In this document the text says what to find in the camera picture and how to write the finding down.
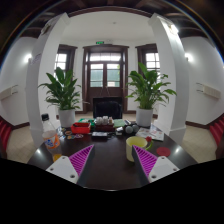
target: paper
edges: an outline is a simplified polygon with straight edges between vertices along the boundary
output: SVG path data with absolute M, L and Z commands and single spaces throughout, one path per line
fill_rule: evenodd
M 140 128 L 139 131 L 136 133 L 136 136 L 146 138 L 150 136 L 152 139 L 163 141 L 164 140 L 164 132 L 157 131 L 148 128 Z

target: pink object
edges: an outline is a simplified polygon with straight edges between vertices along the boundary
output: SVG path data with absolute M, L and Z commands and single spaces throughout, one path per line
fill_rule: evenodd
M 137 154 L 138 160 L 142 166 L 145 176 L 146 178 L 148 178 L 149 173 L 151 172 L 152 168 L 154 167 L 157 161 L 157 157 L 138 146 L 133 145 L 133 148 Z
M 69 157 L 70 162 L 72 163 L 74 169 L 76 170 L 79 176 L 82 174 L 82 171 L 85 168 L 85 165 L 93 147 L 94 145 L 90 145 Z

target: white container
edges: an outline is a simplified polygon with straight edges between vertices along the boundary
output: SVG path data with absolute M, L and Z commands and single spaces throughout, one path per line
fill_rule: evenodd
M 145 110 L 137 107 L 136 109 L 136 123 L 142 127 L 151 126 L 153 110 Z
M 48 114 L 42 114 L 43 121 L 43 134 L 42 137 L 44 139 L 44 143 L 47 149 L 50 149 L 52 152 L 54 150 L 60 150 L 60 141 L 57 135 L 56 129 L 53 124 L 49 120 Z
M 61 127 L 70 128 L 75 123 L 75 109 L 58 110 Z

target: white wall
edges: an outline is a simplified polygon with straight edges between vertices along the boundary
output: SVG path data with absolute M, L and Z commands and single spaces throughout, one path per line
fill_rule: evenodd
M 77 84 L 82 86 L 82 63 L 83 63 L 83 53 L 84 53 L 84 46 L 92 46 L 95 45 L 96 41 L 75 41 L 75 40 L 66 40 L 62 39 L 60 44 L 66 44 L 70 46 L 78 47 L 75 52 L 75 61 L 74 61 L 74 72 L 75 77 L 78 78 Z M 147 39 L 147 40 L 140 40 L 140 41 L 123 41 L 123 40 L 112 40 L 113 45 L 124 45 L 129 46 L 128 48 L 128 74 L 131 71 L 136 70 L 138 71 L 138 56 L 137 56 L 137 49 L 136 46 L 155 43 L 154 39 Z M 128 99 L 128 110 L 136 110 L 136 107 L 139 105 L 138 102 L 134 102 L 135 98 Z M 80 106 L 80 110 L 83 110 L 82 104 L 78 104 Z
M 210 42 L 203 37 L 181 39 L 186 53 L 192 55 L 189 66 L 189 107 L 187 121 L 208 124 L 224 113 L 224 68 L 222 59 Z M 201 83 L 221 91 L 221 99 L 197 92 Z
M 0 73 L 0 92 L 18 85 L 18 93 L 0 101 L 1 116 L 12 125 L 29 122 L 25 95 L 28 62 L 25 58 L 32 53 L 35 42 L 35 38 L 19 38 L 9 51 Z

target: dark tabletop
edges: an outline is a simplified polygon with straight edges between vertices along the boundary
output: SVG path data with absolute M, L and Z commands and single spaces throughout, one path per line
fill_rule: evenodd
M 61 152 L 54 153 L 71 156 L 89 145 L 95 146 L 95 156 L 90 165 L 85 187 L 104 190 L 125 190 L 142 186 L 135 163 L 130 162 L 126 158 L 126 139 L 134 136 L 133 134 L 114 136 L 108 140 L 93 140 L 91 135 L 87 134 L 83 136 L 80 139 L 60 138 Z M 154 140 L 153 147 L 149 152 L 159 156 L 156 153 L 158 147 L 167 147 L 170 149 L 171 154 L 168 159 L 179 169 L 197 164 L 181 146 L 166 134 L 164 134 L 163 142 Z M 52 163 L 52 153 L 48 151 L 43 143 L 27 164 L 46 170 Z

